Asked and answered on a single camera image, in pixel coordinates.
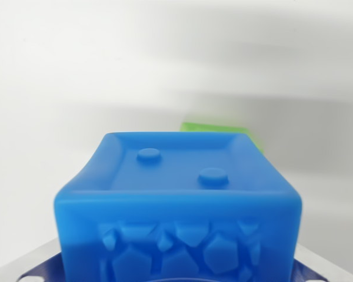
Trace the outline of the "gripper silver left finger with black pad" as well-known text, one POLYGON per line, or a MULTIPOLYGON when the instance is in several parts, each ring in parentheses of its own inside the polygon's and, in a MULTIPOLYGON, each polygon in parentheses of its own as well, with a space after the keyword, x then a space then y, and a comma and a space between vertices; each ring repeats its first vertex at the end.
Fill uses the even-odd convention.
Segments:
POLYGON ((40 281, 65 281, 58 238, 0 267, 0 281, 40 277, 40 281))

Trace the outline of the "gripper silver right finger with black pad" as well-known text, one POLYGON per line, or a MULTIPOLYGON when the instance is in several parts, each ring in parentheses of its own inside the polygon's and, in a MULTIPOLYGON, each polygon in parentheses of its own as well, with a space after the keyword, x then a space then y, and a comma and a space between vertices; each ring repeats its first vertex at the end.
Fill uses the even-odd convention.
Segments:
POLYGON ((293 281, 353 281, 353 274, 302 245, 296 246, 294 259, 293 281))

